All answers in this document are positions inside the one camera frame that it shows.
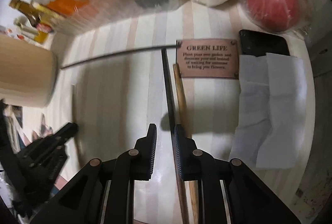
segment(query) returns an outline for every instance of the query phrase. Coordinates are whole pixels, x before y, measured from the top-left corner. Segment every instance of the black clamp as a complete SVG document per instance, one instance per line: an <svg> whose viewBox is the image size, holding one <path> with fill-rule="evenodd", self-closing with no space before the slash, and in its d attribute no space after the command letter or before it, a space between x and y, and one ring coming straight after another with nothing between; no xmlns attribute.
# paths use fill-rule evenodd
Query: black clamp
<svg viewBox="0 0 332 224"><path fill-rule="evenodd" d="M77 133L78 126L67 123L54 135L37 139L14 154L2 110L3 101L0 100L0 162L18 194L13 207L20 215L30 218L37 207L49 200L67 160L65 143Z"/></svg>
<svg viewBox="0 0 332 224"><path fill-rule="evenodd" d="M138 139L134 149L106 162L92 159L44 205L31 224L97 224L102 218L104 223L132 224L134 180L151 178L156 142L157 127L150 124L147 136Z"/></svg>
<svg viewBox="0 0 332 224"><path fill-rule="evenodd" d="M300 224L240 159L227 162L197 149L195 141L185 137L181 125L175 127L175 138L181 179L198 180L199 224L227 224L221 184L225 186L232 224Z"/></svg>

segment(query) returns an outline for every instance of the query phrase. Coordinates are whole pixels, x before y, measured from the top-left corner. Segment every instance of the bottle cap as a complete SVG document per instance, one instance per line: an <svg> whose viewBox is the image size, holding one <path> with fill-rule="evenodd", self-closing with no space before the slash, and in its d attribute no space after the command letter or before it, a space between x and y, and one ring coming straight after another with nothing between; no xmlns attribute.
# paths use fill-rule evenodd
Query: bottle cap
<svg viewBox="0 0 332 224"><path fill-rule="evenodd" d="M22 1L21 0L11 0L9 3L9 6L13 9L18 9L21 5Z"/></svg>

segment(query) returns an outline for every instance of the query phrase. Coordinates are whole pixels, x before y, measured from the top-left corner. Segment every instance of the wooden table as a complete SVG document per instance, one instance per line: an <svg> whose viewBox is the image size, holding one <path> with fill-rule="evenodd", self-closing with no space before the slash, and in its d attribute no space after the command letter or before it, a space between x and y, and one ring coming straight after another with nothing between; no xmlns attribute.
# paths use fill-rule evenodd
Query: wooden table
<svg viewBox="0 0 332 224"><path fill-rule="evenodd" d="M240 29L261 31L245 16L236 0L212 9L187 2L169 13L158 13L103 26L75 38L57 34L49 43L61 64L114 51L175 44L177 39L238 39ZM308 83L305 138L292 169L260 170L256 174L292 208L292 199L302 179L313 137L315 95L311 65L304 41L283 34L292 56L301 57ZM175 50L168 50L169 65ZM176 96L172 75L173 91ZM215 158L228 159L238 123L238 80L183 79L193 138L197 147ZM59 73L50 104L43 109L23 108L24 134L32 140L41 113L54 130L71 121L71 85L75 85L79 157L75 143L67 145L69 159L57 181L61 188L80 165L92 158L108 160L133 148L146 135L149 123L157 125L157 149L152 179L135 183L134 218L147 223L181 223L180 205L170 132L161 53L145 52L119 56Z"/></svg>

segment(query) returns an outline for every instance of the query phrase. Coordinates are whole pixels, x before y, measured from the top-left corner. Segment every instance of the white paper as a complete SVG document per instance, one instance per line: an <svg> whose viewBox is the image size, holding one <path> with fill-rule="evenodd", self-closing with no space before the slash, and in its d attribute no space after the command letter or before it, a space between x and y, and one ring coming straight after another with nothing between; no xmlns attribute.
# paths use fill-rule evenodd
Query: white paper
<svg viewBox="0 0 332 224"><path fill-rule="evenodd" d="M304 137L306 79L300 58L240 56L239 124L229 159L251 167L295 165Z"/></svg>

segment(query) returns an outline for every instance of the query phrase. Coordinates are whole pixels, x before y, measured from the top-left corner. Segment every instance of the small bottle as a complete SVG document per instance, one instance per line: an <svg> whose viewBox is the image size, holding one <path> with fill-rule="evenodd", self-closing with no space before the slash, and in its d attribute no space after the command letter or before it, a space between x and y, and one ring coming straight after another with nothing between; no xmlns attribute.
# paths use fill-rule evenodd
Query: small bottle
<svg viewBox="0 0 332 224"><path fill-rule="evenodd" d="M35 9L32 5L22 0L11 0L9 6L23 13L30 24L37 30L44 33L53 32L51 24L47 21L46 15Z"/></svg>
<svg viewBox="0 0 332 224"><path fill-rule="evenodd" d="M65 20L65 17L62 16L61 14L49 9L48 7L45 7L41 4L39 4L38 2L34 1L34 0L31 0L30 2L30 5L35 8L36 10L38 10L39 12L42 12L43 16L47 16L49 19L53 19L56 20L57 22L58 21L64 21Z"/></svg>
<svg viewBox="0 0 332 224"><path fill-rule="evenodd" d="M14 20L14 25L16 25L23 36L32 39L40 44L43 44L48 37L48 33L37 30L36 28L26 26L21 23L19 18Z"/></svg>

